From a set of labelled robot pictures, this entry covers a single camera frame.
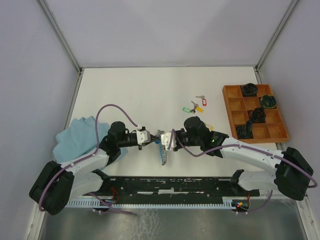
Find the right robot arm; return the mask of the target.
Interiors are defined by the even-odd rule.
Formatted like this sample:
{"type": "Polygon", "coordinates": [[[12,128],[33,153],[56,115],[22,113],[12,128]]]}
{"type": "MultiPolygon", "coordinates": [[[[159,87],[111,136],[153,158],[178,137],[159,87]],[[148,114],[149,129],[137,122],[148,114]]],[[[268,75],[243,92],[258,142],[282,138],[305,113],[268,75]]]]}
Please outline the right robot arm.
{"type": "Polygon", "coordinates": [[[172,130],[162,137],[165,150],[186,150],[199,147],[200,154],[223,159],[237,160],[259,168],[259,171],[237,170],[229,183],[231,193],[236,196],[246,191],[279,191],[286,197],[302,201],[307,189],[316,188],[313,169],[295,148],[285,151],[266,149],[242,142],[225,133],[209,130],[198,116],[185,120],[184,128],[172,130]]]}

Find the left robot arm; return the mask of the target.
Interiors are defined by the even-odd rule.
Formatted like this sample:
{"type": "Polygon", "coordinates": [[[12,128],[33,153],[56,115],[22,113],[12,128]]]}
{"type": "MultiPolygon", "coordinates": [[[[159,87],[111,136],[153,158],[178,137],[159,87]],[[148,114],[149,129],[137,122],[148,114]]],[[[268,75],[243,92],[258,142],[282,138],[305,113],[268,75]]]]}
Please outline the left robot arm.
{"type": "Polygon", "coordinates": [[[61,212],[69,201],[88,193],[106,195],[111,189],[110,177],[102,169],[115,162],[122,148],[160,142],[145,127],[130,132],[121,121],[113,122],[98,147],[87,155],[59,164],[48,162],[29,191],[29,197],[42,211],[51,215],[61,212]]]}

